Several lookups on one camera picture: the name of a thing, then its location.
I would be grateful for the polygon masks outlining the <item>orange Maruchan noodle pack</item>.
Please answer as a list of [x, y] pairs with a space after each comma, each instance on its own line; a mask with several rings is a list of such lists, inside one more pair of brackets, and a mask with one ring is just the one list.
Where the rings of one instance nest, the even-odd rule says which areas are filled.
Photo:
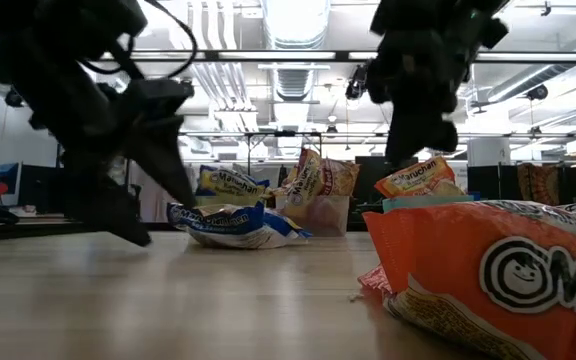
[[576, 212], [487, 200], [364, 217], [395, 316], [497, 360], [576, 360]]
[[464, 195], [443, 157], [432, 157], [380, 179], [375, 188], [386, 198]]

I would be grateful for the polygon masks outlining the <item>blue monitor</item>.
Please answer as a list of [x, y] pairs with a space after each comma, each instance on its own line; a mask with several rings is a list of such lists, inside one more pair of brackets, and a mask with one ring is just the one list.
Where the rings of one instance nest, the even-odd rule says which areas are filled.
[[0, 185], [5, 184], [7, 191], [5, 195], [16, 195], [19, 188], [21, 164], [6, 163], [0, 164]]

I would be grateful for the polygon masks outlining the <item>black aluminium extrusion frame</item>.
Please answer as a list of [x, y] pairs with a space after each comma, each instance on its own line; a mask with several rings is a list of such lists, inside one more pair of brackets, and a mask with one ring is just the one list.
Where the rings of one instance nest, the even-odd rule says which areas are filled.
[[78, 222], [25, 222], [15, 225], [0, 224], [0, 240], [103, 232]]

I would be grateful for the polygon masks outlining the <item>black partition panel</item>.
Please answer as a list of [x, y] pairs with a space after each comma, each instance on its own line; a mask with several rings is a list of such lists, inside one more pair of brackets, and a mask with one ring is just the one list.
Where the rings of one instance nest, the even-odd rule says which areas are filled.
[[19, 180], [18, 204], [34, 206], [39, 214], [59, 214], [64, 210], [58, 168], [23, 165]]

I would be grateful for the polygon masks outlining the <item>clear plastic container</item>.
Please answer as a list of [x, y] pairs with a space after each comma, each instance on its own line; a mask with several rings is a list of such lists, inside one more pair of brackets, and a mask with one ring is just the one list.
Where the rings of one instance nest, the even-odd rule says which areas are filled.
[[276, 209], [314, 237], [344, 237], [349, 214], [348, 196], [318, 196], [304, 214], [289, 215], [286, 196], [276, 198]]

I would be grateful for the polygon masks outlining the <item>blue Maruchan noodle pack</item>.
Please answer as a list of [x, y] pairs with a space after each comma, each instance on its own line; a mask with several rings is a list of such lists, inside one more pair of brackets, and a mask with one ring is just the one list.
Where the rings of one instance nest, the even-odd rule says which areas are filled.
[[197, 196], [261, 196], [270, 186], [269, 180], [255, 180], [227, 168], [201, 165], [199, 171]]
[[216, 204], [191, 208], [168, 203], [168, 223], [204, 247], [275, 249], [307, 239], [309, 232], [258, 201], [252, 206]]

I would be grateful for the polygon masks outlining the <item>black partition wall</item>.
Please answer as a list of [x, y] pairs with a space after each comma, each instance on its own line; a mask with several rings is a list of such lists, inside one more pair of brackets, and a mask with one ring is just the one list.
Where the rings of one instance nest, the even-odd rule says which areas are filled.
[[[559, 205], [576, 203], [576, 167], [550, 165], [559, 168]], [[518, 166], [469, 167], [468, 191], [478, 193], [481, 199], [524, 200], [518, 183]]]

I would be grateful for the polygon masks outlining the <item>green plastic container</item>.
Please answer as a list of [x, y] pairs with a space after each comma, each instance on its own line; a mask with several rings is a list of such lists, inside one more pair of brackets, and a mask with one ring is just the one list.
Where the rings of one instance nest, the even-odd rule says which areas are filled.
[[384, 199], [382, 201], [383, 212], [387, 213], [399, 208], [421, 208], [428, 206], [443, 205], [458, 202], [472, 202], [474, 197], [472, 195], [455, 195], [455, 196], [439, 196], [439, 195], [422, 195], [422, 196], [400, 196], [391, 199]]

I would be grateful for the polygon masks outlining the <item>ceiling air vent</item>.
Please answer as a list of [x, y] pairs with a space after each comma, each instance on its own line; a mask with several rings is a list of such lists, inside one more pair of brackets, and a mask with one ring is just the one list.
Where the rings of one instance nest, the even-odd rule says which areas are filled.
[[302, 101], [310, 92], [311, 72], [309, 70], [281, 69], [276, 71], [275, 88], [284, 101]]

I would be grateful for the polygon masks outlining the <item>white curtain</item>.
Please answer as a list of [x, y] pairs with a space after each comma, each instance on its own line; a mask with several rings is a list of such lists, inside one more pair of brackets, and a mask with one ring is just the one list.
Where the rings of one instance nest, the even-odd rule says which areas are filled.
[[167, 204], [177, 203], [136, 162], [130, 162], [129, 182], [141, 187], [139, 194], [140, 216], [147, 223], [167, 223]]

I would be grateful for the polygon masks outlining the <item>black monitor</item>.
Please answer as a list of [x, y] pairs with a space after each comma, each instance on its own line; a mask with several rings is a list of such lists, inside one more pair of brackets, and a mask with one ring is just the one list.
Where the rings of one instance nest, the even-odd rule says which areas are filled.
[[412, 158], [400, 165], [392, 165], [383, 156], [357, 156], [355, 163], [359, 165], [359, 173], [349, 202], [348, 228], [355, 231], [365, 227], [364, 212], [382, 213], [385, 196], [375, 188], [376, 183], [416, 162], [417, 158]]

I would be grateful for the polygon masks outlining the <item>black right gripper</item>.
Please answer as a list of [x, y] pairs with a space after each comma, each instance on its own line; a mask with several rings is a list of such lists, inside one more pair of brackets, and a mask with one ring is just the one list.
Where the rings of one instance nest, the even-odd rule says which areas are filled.
[[[451, 113], [457, 90], [468, 79], [473, 43], [461, 33], [435, 30], [388, 30], [367, 62], [365, 85], [375, 103], [428, 100], [429, 108]], [[398, 165], [424, 148], [453, 152], [458, 133], [440, 113], [394, 113], [385, 150], [386, 160]]]

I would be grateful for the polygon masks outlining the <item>black ceiling light track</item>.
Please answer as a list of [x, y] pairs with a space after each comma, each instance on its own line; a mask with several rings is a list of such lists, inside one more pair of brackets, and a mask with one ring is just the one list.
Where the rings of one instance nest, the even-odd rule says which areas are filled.
[[[134, 50], [135, 62], [181, 63], [191, 58], [189, 50]], [[360, 63], [375, 58], [364, 50], [199, 50], [194, 62], [280, 62], [280, 63]], [[576, 52], [480, 52], [475, 63], [486, 64], [574, 64]]]

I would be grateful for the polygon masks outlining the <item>red Maruchan noodle pack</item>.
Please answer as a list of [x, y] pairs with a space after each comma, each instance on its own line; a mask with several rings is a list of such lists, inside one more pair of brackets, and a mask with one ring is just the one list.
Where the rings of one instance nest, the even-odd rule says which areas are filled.
[[323, 196], [351, 196], [359, 175], [360, 166], [349, 161], [324, 159], [321, 164]]
[[289, 174], [286, 183], [275, 189], [273, 194], [283, 198], [285, 203], [278, 206], [288, 217], [304, 218], [309, 205], [319, 195], [323, 184], [321, 179], [321, 156], [312, 149], [302, 148], [299, 162]]

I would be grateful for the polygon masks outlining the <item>yellow plastic container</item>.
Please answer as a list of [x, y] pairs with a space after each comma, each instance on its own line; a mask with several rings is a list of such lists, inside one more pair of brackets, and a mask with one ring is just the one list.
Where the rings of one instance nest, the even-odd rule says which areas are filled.
[[233, 205], [233, 206], [255, 206], [257, 203], [264, 203], [264, 200], [259, 197], [252, 196], [195, 196], [197, 206], [213, 206], [213, 205]]

